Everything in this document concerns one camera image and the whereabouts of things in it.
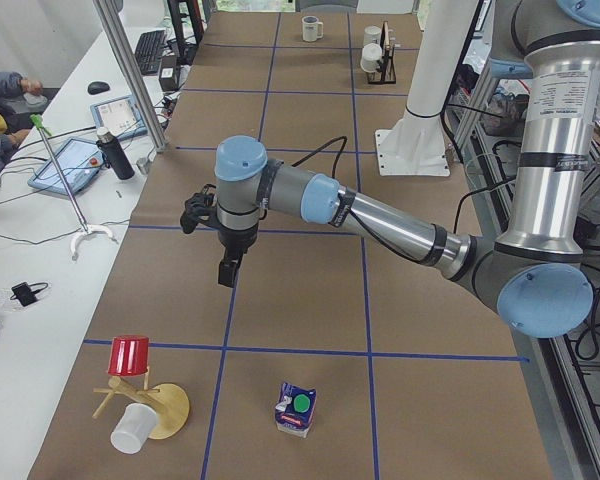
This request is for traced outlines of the aluminium frame post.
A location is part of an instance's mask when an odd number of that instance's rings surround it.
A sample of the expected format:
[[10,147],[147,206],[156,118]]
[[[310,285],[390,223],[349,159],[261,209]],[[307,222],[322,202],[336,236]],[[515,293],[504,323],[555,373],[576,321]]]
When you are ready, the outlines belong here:
[[162,153],[166,149],[167,140],[157,119],[153,103],[114,2],[111,0],[93,0],[93,5],[121,73],[131,93],[135,96],[140,116],[147,128],[154,149],[157,153]]

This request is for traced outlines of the black power brick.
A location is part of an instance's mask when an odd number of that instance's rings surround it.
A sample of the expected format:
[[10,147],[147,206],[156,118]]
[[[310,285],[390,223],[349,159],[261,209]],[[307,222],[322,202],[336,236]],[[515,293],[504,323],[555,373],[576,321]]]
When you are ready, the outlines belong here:
[[163,92],[172,92],[179,89],[181,66],[178,57],[171,53],[161,58],[158,81]]

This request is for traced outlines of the teach pendant far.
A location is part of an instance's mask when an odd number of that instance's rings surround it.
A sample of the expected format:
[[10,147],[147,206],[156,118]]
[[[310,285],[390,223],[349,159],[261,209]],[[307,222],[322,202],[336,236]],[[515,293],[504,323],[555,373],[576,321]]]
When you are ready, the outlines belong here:
[[147,133],[134,95],[127,95],[93,104],[90,111],[97,128],[105,127],[119,140]]

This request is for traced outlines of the wooden cup tree stand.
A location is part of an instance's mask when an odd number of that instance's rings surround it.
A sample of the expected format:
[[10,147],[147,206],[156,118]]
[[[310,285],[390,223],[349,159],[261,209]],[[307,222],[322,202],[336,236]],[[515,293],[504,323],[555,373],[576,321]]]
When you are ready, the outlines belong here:
[[164,440],[174,436],[189,418],[189,397],[182,387],[174,383],[161,383],[151,387],[149,375],[150,367],[140,373],[143,383],[141,388],[128,381],[131,375],[111,375],[107,387],[94,387],[94,393],[104,394],[105,397],[92,417],[97,419],[115,395],[122,395],[135,403],[148,406],[157,414],[158,423],[149,433],[150,439]]

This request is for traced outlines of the white mug with handle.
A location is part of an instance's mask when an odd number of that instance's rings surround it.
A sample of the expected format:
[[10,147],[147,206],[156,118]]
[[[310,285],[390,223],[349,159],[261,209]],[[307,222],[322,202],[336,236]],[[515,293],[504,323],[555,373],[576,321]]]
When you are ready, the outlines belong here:
[[322,39],[324,36],[324,23],[316,16],[304,16],[302,18],[302,39],[304,42],[312,43]]

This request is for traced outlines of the white mug upper rack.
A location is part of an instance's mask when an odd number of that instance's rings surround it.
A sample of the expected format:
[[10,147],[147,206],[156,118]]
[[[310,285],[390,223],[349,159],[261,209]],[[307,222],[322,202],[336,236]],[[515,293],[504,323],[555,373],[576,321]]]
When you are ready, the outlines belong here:
[[369,44],[379,45],[382,35],[382,28],[376,25],[369,25],[364,29],[363,46]]

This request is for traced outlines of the black computer mouse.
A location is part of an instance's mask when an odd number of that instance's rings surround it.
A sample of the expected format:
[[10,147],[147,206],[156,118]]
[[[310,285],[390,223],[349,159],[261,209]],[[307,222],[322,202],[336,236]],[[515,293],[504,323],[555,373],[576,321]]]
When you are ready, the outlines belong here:
[[110,90],[110,85],[103,81],[93,81],[87,86],[89,95],[97,95]]

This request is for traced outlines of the white plastic cup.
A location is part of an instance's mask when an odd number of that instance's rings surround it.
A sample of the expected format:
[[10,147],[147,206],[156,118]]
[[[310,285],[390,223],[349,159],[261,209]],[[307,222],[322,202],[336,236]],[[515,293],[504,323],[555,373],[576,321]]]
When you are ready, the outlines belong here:
[[154,409],[142,403],[131,403],[111,433],[110,442],[124,454],[136,454],[157,424],[158,415]]

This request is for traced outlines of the black keyboard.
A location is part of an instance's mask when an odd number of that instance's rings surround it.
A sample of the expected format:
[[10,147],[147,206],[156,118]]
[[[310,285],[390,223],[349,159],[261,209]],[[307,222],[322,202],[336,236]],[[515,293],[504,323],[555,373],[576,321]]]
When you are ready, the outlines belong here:
[[159,71],[165,41],[164,30],[148,31],[140,35],[134,56],[142,75],[152,75]]

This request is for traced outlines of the grabber stick green tip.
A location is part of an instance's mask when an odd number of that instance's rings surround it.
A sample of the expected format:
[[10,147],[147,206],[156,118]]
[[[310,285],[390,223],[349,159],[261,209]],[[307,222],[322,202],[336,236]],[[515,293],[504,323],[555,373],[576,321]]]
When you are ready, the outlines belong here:
[[49,154],[49,159],[51,160],[52,164],[54,165],[54,167],[56,169],[56,172],[59,176],[59,180],[61,181],[61,183],[65,189],[65,192],[68,195],[68,198],[71,202],[71,205],[72,205],[74,212],[76,213],[77,219],[80,223],[81,230],[73,235],[73,237],[71,238],[71,242],[70,242],[70,251],[71,251],[72,260],[74,262],[76,262],[78,260],[79,244],[82,240],[84,240],[90,236],[93,236],[96,234],[104,234],[111,241],[113,241],[115,244],[117,244],[118,240],[116,239],[113,231],[108,226],[101,225],[101,224],[90,224],[86,220],[86,218],[85,218],[83,212],[81,211],[81,209],[78,205],[78,202],[71,190],[70,184],[63,172],[63,169],[61,168],[61,165],[51,147],[51,144],[49,142],[50,131],[43,125],[42,116],[39,114],[32,114],[30,116],[30,118],[31,118],[33,125],[37,129],[45,148],[47,149],[47,152]]

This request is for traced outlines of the teach pendant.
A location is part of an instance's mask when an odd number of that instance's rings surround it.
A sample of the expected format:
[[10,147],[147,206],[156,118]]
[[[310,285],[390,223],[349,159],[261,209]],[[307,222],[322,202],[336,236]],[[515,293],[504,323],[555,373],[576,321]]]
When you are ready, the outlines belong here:
[[97,128],[105,127],[119,140],[147,133],[134,95],[127,95],[93,104],[90,111]]
[[[87,187],[104,164],[95,141],[72,137],[55,151],[62,173],[73,194]],[[66,196],[66,189],[55,165],[47,160],[27,181],[29,187],[45,193]]]

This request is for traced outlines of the blue white milk carton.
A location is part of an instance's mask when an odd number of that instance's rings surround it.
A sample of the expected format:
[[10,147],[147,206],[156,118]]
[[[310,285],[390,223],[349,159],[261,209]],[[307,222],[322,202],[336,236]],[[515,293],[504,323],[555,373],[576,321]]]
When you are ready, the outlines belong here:
[[288,382],[280,387],[274,408],[274,420],[279,431],[306,438],[313,423],[317,391],[303,389]]

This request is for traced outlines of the teach pendant near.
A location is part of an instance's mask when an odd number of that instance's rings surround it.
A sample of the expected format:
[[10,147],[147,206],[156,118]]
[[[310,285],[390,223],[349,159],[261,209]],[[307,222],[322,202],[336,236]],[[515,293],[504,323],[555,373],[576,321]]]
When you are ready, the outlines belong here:
[[[73,194],[87,187],[104,164],[95,141],[72,137],[55,151],[62,173]],[[29,187],[45,193],[66,196],[66,189],[55,165],[47,160],[27,181]]]

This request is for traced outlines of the red plastic cup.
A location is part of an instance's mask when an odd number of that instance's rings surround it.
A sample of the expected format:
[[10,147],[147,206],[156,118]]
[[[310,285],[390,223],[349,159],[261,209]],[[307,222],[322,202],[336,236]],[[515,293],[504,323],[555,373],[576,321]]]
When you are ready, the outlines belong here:
[[110,376],[138,376],[148,372],[149,338],[120,335],[112,340],[107,373]]

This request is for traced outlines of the small black adapter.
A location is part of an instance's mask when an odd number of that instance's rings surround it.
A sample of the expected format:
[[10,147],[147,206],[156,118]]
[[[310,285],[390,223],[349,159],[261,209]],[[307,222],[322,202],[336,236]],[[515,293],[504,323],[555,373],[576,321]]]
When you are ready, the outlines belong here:
[[47,282],[30,284],[21,282],[11,288],[12,300],[17,300],[21,306],[26,307],[38,301],[37,295],[49,287]]

